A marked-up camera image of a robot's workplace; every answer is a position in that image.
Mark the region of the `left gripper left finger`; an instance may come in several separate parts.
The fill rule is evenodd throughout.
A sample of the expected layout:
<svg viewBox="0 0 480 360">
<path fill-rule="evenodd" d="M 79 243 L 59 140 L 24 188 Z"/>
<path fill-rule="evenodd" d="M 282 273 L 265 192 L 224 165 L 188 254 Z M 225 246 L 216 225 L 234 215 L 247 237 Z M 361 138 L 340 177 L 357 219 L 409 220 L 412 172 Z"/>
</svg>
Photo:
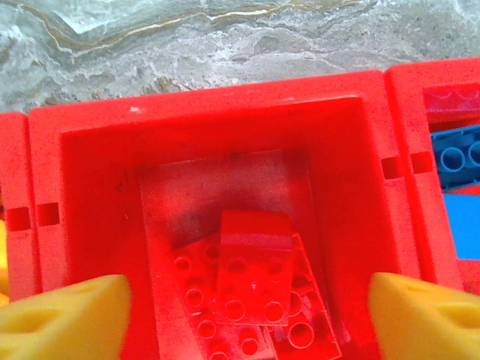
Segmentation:
<svg viewBox="0 0 480 360">
<path fill-rule="evenodd" d="M 119 359 L 131 291 L 110 274 L 1 307 L 2 359 Z"/>
</svg>

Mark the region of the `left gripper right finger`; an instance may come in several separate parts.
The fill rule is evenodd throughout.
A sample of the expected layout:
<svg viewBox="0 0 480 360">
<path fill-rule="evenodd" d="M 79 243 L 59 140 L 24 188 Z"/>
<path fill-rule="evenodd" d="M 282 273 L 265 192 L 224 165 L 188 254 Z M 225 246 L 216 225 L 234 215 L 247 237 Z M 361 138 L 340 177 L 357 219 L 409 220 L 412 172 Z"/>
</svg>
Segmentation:
<svg viewBox="0 0 480 360">
<path fill-rule="evenodd" d="M 367 306 L 383 359 L 478 359 L 479 297 L 377 272 Z"/>
</svg>

